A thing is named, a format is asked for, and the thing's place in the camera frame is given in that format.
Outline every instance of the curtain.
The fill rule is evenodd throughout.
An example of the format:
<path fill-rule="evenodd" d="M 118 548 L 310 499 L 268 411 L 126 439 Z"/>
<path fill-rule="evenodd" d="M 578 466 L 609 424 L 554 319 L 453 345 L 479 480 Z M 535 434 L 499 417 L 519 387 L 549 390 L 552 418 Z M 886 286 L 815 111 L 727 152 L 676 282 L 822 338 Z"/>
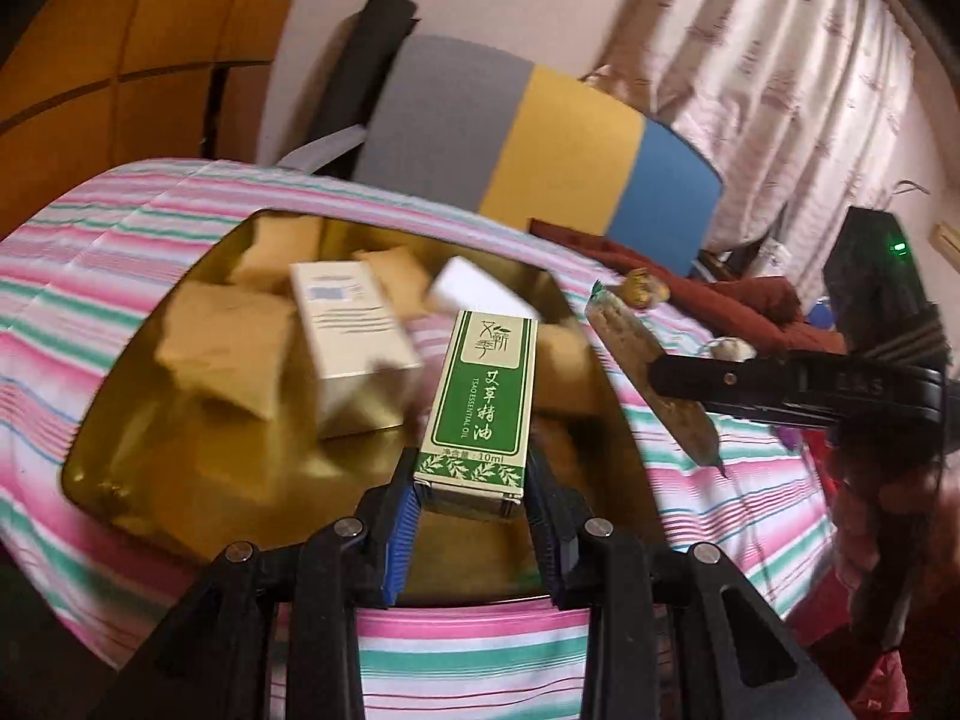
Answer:
<path fill-rule="evenodd" d="M 779 240 L 805 305 L 848 205 L 885 203 L 913 49 L 882 0 L 638 0 L 588 83 L 668 124 L 725 191 L 707 248 Z"/>

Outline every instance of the green box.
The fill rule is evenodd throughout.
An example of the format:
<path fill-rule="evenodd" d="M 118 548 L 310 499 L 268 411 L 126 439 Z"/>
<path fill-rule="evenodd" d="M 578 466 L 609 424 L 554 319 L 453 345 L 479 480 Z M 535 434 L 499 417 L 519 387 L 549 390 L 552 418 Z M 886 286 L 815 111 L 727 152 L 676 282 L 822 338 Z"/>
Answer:
<path fill-rule="evenodd" d="M 535 356 L 534 319 L 460 312 L 416 460 L 424 507 L 495 518 L 520 508 Z"/>

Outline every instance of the pink striped fabric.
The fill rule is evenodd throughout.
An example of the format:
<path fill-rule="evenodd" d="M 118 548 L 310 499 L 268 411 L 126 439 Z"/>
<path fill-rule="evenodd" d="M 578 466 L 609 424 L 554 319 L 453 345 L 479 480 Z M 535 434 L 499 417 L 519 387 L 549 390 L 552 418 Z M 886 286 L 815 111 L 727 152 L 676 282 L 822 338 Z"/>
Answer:
<path fill-rule="evenodd" d="M 138 325 L 200 256 L 259 208 L 400 228 L 539 266 L 553 274 L 580 319 L 593 282 L 614 279 L 593 261 L 455 208 L 224 162 L 119 167 L 66 194 L 0 242 L 0 536 L 64 624 L 112 664 L 126 661 L 190 573 L 72 507 L 59 489 L 61 464 Z M 709 339 L 669 305 L 643 320 L 673 351 L 695 354 Z M 584 330 L 599 346 L 589 327 Z M 669 541 L 680 549 L 716 541 L 787 613 L 829 547 L 826 508 L 810 464 L 764 426 L 717 418 L 731 480 L 698 469 L 616 366 L 608 370 Z M 503 619 L 484 623 L 485 630 L 502 635 L 530 614 L 510 605 L 503 610 Z M 425 615 L 438 623 L 436 614 L 376 613 L 362 626 L 371 639 L 391 640 L 390 632 L 405 621 L 415 625 Z M 472 623 L 459 624 L 468 631 Z M 391 663 L 386 659 L 383 668 L 389 671 Z M 557 712 L 550 716 L 563 715 Z"/>

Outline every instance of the yellow sponge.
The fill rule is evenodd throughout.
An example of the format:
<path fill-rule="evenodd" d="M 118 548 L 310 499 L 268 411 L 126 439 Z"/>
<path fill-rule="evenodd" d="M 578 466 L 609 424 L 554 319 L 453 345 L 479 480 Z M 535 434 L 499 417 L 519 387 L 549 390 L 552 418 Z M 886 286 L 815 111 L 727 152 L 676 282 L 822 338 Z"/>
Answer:
<path fill-rule="evenodd" d="M 272 419 L 280 408 L 293 313 L 294 304 L 275 295 L 184 282 L 163 318 L 157 362 L 181 389 Z"/>
<path fill-rule="evenodd" d="M 424 303 L 426 292 L 430 289 L 430 274 L 409 248 L 354 251 L 353 259 L 362 260 L 370 266 L 394 309 L 394 315 L 401 322 L 419 319 L 430 313 Z"/>
<path fill-rule="evenodd" d="M 257 217 L 253 220 L 253 245 L 227 281 L 257 292 L 284 292 L 290 283 L 291 264 L 317 259 L 322 231 L 320 217 Z"/>
<path fill-rule="evenodd" d="M 587 483 L 577 448 L 562 422 L 535 416 L 531 426 L 536 445 L 544 452 L 550 470 L 557 481 L 567 488 L 574 488 L 592 506 L 592 488 Z"/>
<path fill-rule="evenodd" d="M 535 410 L 566 416 L 598 415 L 600 375 L 589 341 L 579 329 L 560 324 L 538 326 Z"/>

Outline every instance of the black device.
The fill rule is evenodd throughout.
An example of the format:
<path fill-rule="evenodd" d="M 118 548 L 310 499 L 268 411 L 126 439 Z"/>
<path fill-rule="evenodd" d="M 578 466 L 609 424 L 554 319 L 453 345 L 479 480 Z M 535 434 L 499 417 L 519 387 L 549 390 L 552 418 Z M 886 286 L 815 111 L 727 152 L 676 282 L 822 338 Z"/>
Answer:
<path fill-rule="evenodd" d="M 269 552 L 233 543 L 203 571 L 118 675 L 91 720 L 260 720 L 277 605 L 292 602 L 287 720 L 364 717 L 358 607 L 397 591 L 392 537 L 415 529 L 416 450 L 353 517 Z M 536 447 L 524 502 L 541 579 L 558 608 L 590 610 L 580 717 L 595 720 L 850 720 L 778 615 L 709 543 L 650 547 L 593 516 Z M 655 605 L 669 612 L 672 712 L 661 705 Z"/>
<path fill-rule="evenodd" d="M 712 412 L 832 429 L 839 449 L 870 459 L 847 481 L 874 500 L 880 485 L 942 461 L 960 445 L 958 388 L 946 375 L 949 344 L 890 213 L 848 209 L 824 283 L 848 356 L 791 352 L 747 362 L 665 356 L 651 365 L 650 385 Z M 874 516 L 880 563 L 853 598 L 851 628 L 886 652 L 904 635 L 928 517 L 895 517 L 879 507 Z"/>

